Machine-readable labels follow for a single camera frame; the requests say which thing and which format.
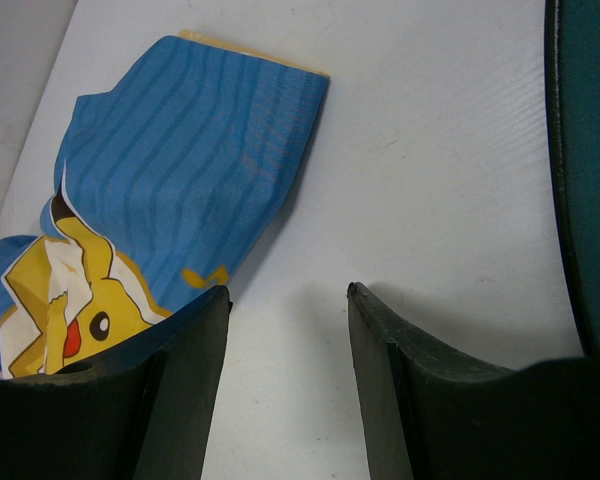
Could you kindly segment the blue Pikachu cloth placemat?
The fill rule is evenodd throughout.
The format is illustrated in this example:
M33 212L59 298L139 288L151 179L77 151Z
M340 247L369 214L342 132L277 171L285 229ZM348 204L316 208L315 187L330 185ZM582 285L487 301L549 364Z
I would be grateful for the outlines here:
M79 97L39 233L0 240L0 380L56 373L227 283L284 203L328 85L185 32Z

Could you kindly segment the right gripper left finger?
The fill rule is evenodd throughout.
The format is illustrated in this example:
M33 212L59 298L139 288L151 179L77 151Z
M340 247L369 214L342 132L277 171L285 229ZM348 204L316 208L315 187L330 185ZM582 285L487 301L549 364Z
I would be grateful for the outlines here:
M51 375L0 380L0 479L197 479L231 301L216 286Z

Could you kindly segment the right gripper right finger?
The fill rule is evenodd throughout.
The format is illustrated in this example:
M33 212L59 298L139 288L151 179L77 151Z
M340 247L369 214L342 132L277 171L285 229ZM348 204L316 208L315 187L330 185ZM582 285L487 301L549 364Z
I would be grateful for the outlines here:
M600 479L600 357L510 370L347 291L374 479Z

